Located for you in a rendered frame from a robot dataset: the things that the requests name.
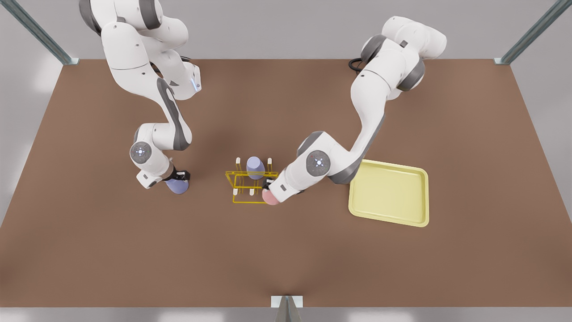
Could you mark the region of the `pale yellow tray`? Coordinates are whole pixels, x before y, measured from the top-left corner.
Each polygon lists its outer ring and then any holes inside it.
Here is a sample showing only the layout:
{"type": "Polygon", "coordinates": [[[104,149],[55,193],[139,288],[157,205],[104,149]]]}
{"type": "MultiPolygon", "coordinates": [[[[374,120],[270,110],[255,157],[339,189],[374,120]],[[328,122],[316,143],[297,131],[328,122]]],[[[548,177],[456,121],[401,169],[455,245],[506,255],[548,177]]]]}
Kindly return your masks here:
{"type": "Polygon", "coordinates": [[[423,228],[429,223],[429,176],[421,168],[363,159],[350,182],[349,211],[423,228]]]}

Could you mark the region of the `lavender blue cup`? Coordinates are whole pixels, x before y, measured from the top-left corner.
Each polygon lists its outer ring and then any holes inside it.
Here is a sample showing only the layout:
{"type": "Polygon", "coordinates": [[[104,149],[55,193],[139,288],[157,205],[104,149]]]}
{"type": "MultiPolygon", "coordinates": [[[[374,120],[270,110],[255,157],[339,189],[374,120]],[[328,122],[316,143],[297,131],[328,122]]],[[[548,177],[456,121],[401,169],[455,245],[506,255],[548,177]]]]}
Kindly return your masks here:
{"type": "Polygon", "coordinates": [[[257,181],[264,177],[265,166],[260,158],[252,156],[247,160],[246,163],[248,176],[257,181]]]}
{"type": "Polygon", "coordinates": [[[184,180],[177,180],[173,178],[169,181],[165,181],[165,183],[171,192],[178,195],[183,194],[189,188],[189,182],[184,180]]]}

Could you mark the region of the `silver frame post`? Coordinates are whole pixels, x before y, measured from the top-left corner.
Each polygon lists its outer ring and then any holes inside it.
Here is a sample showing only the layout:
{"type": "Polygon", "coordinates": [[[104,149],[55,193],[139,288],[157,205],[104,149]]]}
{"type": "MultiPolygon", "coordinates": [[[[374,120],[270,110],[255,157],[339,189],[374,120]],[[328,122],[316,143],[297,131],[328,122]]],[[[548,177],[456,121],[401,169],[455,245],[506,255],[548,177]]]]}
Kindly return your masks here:
{"type": "Polygon", "coordinates": [[[79,63],[80,59],[70,57],[16,0],[0,0],[0,4],[60,63],[63,65],[77,65],[79,63]]]}
{"type": "Polygon", "coordinates": [[[494,58],[495,65],[511,65],[551,24],[568,8],[572,0],[556,0],[554,4],[533,24],[531,28],[500,58],[494,58]]]}
{"type": "Polygon", "coordinates": [[[274,322],[302,322],[299,308],[303,307],[303,296],[271,296],[270,307],[278,309],[274,322]]]}

